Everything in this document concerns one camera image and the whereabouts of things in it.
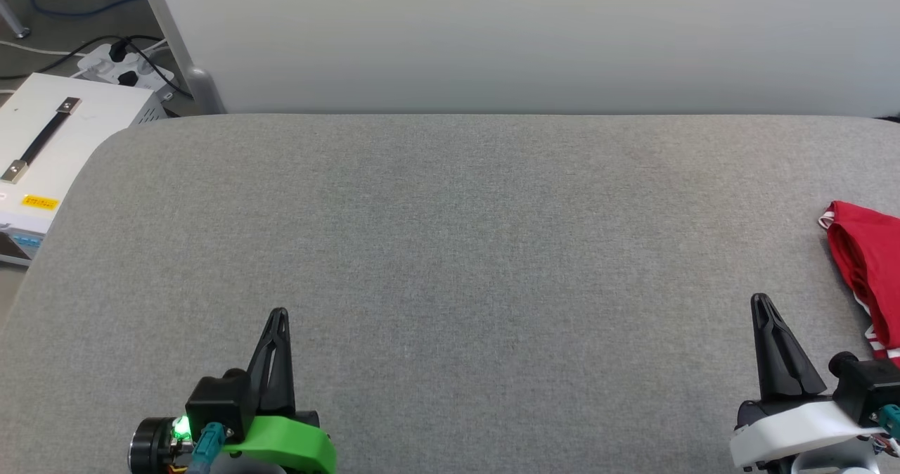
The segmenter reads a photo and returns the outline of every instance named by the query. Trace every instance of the white box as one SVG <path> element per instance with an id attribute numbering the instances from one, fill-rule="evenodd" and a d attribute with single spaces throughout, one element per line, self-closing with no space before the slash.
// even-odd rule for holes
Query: white box
<path id="1" fill-rule="evenodd" d="M 110 135 L 167 118 L 149 89 L 33 74 L 0 106 L 0 169 L 22 157 L 67 97 L 81 103 L 15 184 L 0 182 L 0 262 L 28 266 L 65 193 Z"/>

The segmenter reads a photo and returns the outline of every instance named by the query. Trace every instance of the folded red shirt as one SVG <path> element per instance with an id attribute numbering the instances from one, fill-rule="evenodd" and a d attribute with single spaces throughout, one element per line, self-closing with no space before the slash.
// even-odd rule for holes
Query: folded red shirt
<path id="1" fill-rule="evenodd" d="M 900 350 L 890 352 L 900 348 L 900 219 L 835 201 L 819 224 L 844 282 L 872 316 L 875 354 L 900 365 Z"/>

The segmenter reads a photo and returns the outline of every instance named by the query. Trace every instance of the teal connector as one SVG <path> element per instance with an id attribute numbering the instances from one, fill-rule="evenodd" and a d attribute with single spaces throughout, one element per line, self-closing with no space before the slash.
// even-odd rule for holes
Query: teal connector
<path id="1" fill-rule="evenodd" d="M 900 432 L 900 407 L 894 404 L 887 404 L 878 411 L 878 425 L 885 429 L 891 437 L 897 439 L 897 433 Z"/>
<path id="2" fill-rule="evenodd" d="M 200 433 L 197 447 L 193 449 L 191 464 L 186 474 L 210 474 L 212 461 L 216 460 L 225 443 L 225 427 L 222 423 L 208 423 Z"/>

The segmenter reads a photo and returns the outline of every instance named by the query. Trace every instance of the gray wall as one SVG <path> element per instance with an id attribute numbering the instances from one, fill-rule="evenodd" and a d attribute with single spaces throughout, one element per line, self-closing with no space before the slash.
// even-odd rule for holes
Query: gray wall
<path id="1" fill-rule="evenodd" d="M 153 3 L 229 112 L 900 111 L 900 0 Z"/>

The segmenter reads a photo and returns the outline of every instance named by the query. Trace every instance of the green led light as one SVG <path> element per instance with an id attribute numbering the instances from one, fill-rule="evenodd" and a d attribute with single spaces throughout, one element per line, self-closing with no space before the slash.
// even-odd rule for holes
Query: green led light
<path id="1" fill-rule="evenodd" d="M 176 439 L 191 438 L 191 424 L 187 421 L 187 416 L 181 416 L 180 418 L 174 420 L 174 425 L 172 426 L 172 436 Z"/>

